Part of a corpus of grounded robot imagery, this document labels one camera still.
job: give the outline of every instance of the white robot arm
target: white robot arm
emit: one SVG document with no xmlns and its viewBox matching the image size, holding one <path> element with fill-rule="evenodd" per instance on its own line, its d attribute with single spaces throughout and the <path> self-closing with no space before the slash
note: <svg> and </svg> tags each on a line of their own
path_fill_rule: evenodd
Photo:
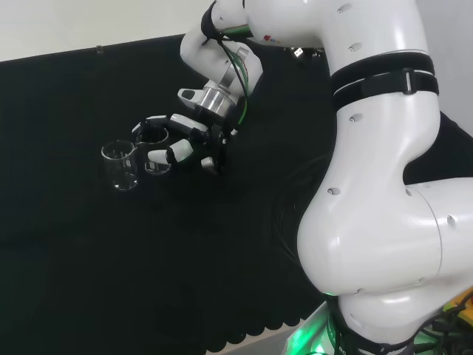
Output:
<svg viewBox="0 0 473 355">
<path fill-rule="evenodd" d="M 351 331 L 376 344 L 408 341 L 473 285 L 473 180 L 403 182 L 440 126 L 415 0 L 219 0 L 210 11 L 223 33 L 248 26 L 260 44 L 325 48 L 338 134 L 299 227 L 299 257 L 310 281 L 338 296 Z M 183 39 L 184 62 L 209 82 L 179 96 L 225 120 L 245 93 L 224 49 L 206 41 L 200 26 Z M 244 62 L 250 95 L 261 63 L 248 46 L 225 45 Z"/>
</svg>

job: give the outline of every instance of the silver metal part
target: silver metal part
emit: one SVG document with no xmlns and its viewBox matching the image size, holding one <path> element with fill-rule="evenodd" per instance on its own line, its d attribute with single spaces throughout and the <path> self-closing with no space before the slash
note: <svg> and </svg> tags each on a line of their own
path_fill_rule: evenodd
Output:
<svg viewBox="0 0 473 355">
<path fill-rule="evenodd" d="M 204 88 L 204 95 L 198 105 L 223 118 L 226 118 L 236 106 L 227 95 L 210 87 Z"/>
</svg>

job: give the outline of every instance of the screw hole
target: screw hole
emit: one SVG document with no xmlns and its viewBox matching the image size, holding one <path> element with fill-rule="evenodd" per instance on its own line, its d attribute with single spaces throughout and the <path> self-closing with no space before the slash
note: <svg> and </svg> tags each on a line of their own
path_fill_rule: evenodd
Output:
<svg viewBox="0 0 473 355">
<path fill-rule="evenodd" d="M 337 189 L 336 187 L 328 189 L 327 192 L 331 195 L 334 195 L 334 196 L 337 196 L 337 195 L 341 194 L 340 189 Z"/>
<path fill-rule="evenodd" d="M 352 117 L 350 117 L 349 121 L 350 122 L 359 122 L 363 119 L 363 115 L 361 113 L 357 113 L 355 115 L 353 115 Z"/>
<path fill-rule="evenodd" d="M 446 218 L 446 222 L 450 228 L 455 228 L 457 226 L 457 221 L 453 218 L 453 216 L 448 216 Z"/>
<path fill-rule="evenodd" d="M 346 13 L 350 10 L 353 6 L 351 4 L 345 4 L 337 10 L 337 13 Z"/>
<path fill-rule="evenodd" d="M 363 47 L 363 44 L 354 43 L 354 44 L 351 45 L 350 48 L 348 48 L 348 52 L 350 52 L 350 53 L 358 52 L 362 47 Z"/>
</svg>

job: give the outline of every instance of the robot finger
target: robot finger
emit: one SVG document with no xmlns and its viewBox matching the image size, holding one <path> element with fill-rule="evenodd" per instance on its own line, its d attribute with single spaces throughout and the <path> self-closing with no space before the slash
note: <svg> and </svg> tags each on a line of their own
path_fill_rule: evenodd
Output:
<svg viewBox="0 0 473 355">
<path fill-rule="evenodd" d="M 148 153 L 148 159 L 158 164 L 180 163 L 190 157 L 194 150 L 190 142 L 182 139 L 171 145 L 167 150 L 153 150 Z"/>
</svg>

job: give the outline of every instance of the green light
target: green light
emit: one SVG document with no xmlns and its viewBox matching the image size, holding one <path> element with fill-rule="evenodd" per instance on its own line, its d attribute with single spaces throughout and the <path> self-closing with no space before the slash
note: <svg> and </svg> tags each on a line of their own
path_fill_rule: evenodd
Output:
<svg viewBox="0 0 473 355">
<path fill-rule="evenodd" d="M 317 345 L 317 348 L 315 349 L 315 352 L 318 353 L 318 354 L 325 354 L 325 350 L 324 350 L 324 348 L 322 347 L 321 344 Z"/>
<path fill-rule="evenodd" d="M 306 354 L 306 347 L 313 340 L 314 335 L 319 330 L 319 325 L 316 323 L 309 328 L 299 329 L 289 341 L 289 348 L 287 350 L 287 355 L 300 355 Z"/>
</svg>

